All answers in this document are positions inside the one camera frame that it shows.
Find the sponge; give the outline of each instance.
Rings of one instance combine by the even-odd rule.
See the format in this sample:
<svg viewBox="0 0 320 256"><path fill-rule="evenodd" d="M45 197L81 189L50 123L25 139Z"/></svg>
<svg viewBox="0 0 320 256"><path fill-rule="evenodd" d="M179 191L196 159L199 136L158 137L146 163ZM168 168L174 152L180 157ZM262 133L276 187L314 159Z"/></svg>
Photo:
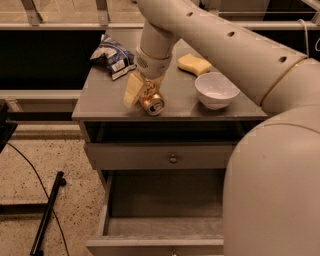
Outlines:
<svg viewBox="0 0 320 256"><path fill-rule="evenodd" d="M200 76L209 72L212 65L207 60L188 53L178 59L178 67L182 70L193 73L196 76Z"/></svg>
<svg viewBox="0 0 320 256"><path fill-rule="evenodd" d="M144 83L139 73L131 73L128 78L127 89L124 94L124 104L128 108L131 108L146 90L147 84Z"/></svg>

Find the closed drawer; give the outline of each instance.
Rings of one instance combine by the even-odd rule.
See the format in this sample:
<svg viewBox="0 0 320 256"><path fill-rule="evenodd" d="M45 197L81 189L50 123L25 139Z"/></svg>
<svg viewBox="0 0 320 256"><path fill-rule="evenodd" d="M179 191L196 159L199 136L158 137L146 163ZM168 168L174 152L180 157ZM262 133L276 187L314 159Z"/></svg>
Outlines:
<svg viewBox="0 0 320 256"><path fill-rule="evenodd" d="M95 170L226 168L232 144L210 143L87 143Z"/></svg>
<svg viewBox="0 0 320 256"><path fill-rule="evenodd" d="M94 256L223 255L224 170L105 172Z"/></svg>

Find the robotic arm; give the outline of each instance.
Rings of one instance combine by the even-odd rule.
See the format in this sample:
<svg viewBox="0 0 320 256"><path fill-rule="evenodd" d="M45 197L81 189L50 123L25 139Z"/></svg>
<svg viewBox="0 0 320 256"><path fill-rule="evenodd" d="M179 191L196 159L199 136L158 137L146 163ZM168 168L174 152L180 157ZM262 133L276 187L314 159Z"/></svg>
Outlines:
<svg viewBox="0 0 320 256"><path fill-rule="evenodd" d="M277 114L248 133L229 160L225 256L318 256L319 62L190 0L138 5L146 23L136 63L145 84L160 88L172 48L182 38L264 111Z"/></svg>

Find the bowl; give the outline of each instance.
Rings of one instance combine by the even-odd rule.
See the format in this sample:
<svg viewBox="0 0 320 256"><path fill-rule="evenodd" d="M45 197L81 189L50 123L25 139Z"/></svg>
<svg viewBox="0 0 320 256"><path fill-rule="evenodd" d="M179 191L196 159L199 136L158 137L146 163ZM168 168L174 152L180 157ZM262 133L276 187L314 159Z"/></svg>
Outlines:
<svg viewBox="0 0 320 256"><path fill-rule="evenodd" d="M195 81L200 102L209 109L224 108L239 95L240 90L220 72L210 72Z"/></svg>

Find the desk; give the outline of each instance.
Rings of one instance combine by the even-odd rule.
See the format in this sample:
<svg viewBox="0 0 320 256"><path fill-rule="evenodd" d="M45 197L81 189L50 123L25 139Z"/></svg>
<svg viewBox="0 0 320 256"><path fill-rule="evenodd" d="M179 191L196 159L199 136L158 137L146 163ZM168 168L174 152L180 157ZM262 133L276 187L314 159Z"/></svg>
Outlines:
<svg viewBox="0 0 320 256"><path fill-rule="evenodd" d="M141 30L108 34L134 51ZM224 170L237 142L268 116L244 94L213 111L197 99L177 59L197 53L180 40L161 87L165 109L149 116L123 104L128 76L103 66L87 78L73 119L106 191L95 255L221 255Z"/></svg>

